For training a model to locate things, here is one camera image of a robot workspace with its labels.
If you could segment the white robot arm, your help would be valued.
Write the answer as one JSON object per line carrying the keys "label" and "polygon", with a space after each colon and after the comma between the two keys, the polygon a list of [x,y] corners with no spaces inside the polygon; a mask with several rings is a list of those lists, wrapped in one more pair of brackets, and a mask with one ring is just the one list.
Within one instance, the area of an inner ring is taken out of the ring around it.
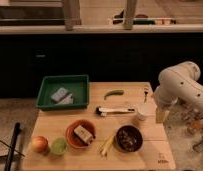
{"label": "white robot arm", "polygon": [[159,73],[159,85],[153,94],[157,105],[157,123],[165,120],[169,108],[178,99],[186,101],[203,113],[203,86],[197,82],[200,75],[199,66],[191,61],[167,67]]}

